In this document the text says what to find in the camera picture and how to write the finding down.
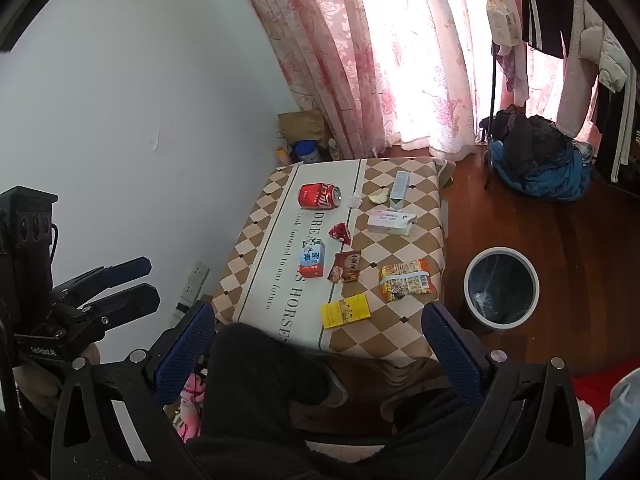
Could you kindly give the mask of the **black clothes pile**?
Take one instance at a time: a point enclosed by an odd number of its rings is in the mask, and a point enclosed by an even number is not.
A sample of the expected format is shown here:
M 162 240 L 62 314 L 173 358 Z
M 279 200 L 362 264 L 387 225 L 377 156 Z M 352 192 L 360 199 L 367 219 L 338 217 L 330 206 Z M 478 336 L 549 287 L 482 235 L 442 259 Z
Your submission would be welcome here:
M 489 134 L 494 165 L 519 181 L 544 167 L 562 164 L 573 148 L 572 140 L 550 119 L 527 117 L 514 106 L 484 118 L 480 128 Z

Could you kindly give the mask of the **brown snack packet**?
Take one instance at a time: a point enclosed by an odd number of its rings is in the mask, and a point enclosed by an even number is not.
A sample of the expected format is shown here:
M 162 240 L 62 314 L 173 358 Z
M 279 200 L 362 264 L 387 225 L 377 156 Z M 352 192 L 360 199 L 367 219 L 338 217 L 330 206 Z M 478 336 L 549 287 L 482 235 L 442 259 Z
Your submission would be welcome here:
M 328 280 L 332 283 L 356 282 L 360 274 L 361 252 L 339 252 L 335 255 Z

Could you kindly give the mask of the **white hanging jacket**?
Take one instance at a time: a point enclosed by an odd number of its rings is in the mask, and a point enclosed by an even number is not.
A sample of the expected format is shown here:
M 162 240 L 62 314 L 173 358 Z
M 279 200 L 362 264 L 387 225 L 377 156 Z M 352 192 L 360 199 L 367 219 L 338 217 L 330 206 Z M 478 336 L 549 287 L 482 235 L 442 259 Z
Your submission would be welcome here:
M 586 0 L 574 0 L 556 128 L 570 138 L 577 136 L 596 82 L 617 93 L 623 90 L 629 72 L 630 59 L 612 30 Z

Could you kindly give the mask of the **grey tall carton box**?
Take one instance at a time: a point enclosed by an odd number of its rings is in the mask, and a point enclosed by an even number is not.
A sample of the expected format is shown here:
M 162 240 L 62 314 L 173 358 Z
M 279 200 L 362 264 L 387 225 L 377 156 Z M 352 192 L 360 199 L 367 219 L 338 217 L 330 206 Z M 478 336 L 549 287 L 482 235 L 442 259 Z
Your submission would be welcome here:
M 410 185 L 410 172 L 398 170 L 395 174 L 393 186 L 390 188 L 388 204 L 393 210 L 401 210 L 405 206 L 407 190 Z

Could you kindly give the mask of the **blue lid white jar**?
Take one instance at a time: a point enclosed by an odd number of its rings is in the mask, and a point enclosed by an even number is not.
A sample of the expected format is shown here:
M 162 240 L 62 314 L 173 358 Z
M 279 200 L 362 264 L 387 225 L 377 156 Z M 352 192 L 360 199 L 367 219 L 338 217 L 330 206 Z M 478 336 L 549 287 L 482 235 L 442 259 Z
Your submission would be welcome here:
M 294 153 L 300 162 L 314 164 L 321 162 L 318 142 L 314 140 L 300 140 L 294 145 Z

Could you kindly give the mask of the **white wall socket strip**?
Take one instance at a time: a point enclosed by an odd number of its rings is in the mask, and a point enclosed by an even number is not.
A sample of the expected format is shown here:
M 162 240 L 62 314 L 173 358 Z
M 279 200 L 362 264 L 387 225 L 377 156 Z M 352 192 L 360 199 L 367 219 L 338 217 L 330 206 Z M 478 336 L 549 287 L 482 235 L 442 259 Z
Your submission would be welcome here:
M 191 310 L 196 300 L 200 298 L 202 287 L 205 284 L 210 269 L 204 262 L 195 260 L 186 277 L 181 292 L 179 292 L 178 301 L 175 309 L 171 313 L 168 327 L 174 328 L 182 320 L 182 318 Z

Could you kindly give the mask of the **blue white milk carton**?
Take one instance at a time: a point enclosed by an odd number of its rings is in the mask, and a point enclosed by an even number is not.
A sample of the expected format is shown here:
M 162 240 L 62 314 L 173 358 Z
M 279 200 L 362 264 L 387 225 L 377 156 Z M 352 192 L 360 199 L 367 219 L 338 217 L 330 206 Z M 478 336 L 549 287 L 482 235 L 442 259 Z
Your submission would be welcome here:
M 300 252 L 298 272 L 303 278 L 321 278 L 324 268 L 324 243 L 321 238 L 307 238 Z

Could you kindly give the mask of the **yellow snack box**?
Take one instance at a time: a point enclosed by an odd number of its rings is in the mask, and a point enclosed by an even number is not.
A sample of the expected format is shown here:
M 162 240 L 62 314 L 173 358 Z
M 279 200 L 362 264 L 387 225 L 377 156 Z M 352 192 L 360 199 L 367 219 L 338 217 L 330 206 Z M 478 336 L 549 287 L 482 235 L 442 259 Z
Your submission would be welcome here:
M 358 294 L 324 304 L 320 316 L 325 330 L 366 320 L 371 316 L 367 295 Z

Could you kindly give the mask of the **orange small bottle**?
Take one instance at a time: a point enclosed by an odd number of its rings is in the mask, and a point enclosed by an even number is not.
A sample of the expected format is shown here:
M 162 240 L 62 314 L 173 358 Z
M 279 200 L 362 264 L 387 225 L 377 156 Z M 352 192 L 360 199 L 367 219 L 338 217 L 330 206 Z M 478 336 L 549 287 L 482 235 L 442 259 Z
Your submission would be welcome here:
M 281 166 L 291 165 L 291 157 L 285 148 L 282 148 L 282 146 L 278 146 L 276 148 L 276 153 Z

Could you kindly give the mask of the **red cola can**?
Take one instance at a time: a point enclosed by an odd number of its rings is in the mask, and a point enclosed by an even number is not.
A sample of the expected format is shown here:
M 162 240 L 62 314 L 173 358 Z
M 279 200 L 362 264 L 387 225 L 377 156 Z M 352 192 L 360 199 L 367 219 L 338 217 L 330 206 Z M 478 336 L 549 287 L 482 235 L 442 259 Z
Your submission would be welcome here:
M 298 203 L 303 209 L 331 210 L 341 205 L 341 189 L 333 183 L 303 184 L 298 192 Z

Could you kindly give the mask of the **orange noodle packet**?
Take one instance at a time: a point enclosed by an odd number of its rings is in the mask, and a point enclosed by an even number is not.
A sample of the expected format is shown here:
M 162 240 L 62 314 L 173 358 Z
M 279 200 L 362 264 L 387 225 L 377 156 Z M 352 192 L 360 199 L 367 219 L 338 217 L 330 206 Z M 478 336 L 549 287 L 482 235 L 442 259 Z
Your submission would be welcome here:
M 435 291 L 426 259 L 393 263 L 378 270 L 378 289 L 385 302 Z

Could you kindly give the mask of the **bread slice piece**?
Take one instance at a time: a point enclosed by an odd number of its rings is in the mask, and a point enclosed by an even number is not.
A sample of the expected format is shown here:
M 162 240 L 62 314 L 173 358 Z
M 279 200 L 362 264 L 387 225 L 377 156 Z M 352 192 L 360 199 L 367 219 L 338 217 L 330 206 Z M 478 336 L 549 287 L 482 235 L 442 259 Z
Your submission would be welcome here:
M 380 188 L 375 193 L 372 193 L 368 196 L 368 199 L 372 204 L 375 205 L 384 205 L 388 202 L 388 198 L 390 197 L 390 189 L 389 188 Z

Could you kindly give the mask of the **red crumpled wrapper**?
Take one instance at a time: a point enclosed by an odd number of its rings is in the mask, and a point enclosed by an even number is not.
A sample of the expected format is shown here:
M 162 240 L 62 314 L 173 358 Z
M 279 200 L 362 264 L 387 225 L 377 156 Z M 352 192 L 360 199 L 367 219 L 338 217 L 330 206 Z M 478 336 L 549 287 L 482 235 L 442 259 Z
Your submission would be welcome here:
M 329 237 L 347 246 L 352 244 L 352 236 L 345 222 L 338 222 L 335 226 L 332 226 L 329 229 Z

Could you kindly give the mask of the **pink white tissue pack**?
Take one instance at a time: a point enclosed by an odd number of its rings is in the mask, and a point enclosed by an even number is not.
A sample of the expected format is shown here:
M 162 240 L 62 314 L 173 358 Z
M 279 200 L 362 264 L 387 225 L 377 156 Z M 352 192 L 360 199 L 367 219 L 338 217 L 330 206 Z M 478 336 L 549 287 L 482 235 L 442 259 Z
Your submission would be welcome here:
M 408 236 L 415 221 L 416 215 L 408 212 L 372 209 L 367 227 L 371 232 Z

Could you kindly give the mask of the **white crumpled tissue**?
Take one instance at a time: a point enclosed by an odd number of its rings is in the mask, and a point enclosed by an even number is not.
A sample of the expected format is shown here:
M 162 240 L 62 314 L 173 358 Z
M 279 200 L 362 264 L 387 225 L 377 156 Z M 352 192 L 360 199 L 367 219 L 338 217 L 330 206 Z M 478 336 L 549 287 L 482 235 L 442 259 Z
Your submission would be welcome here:
M 359 193 L 354 193 L 346 200 L 347 206 L 352 209 L 358 209 L 362 203 L 362 196 Z

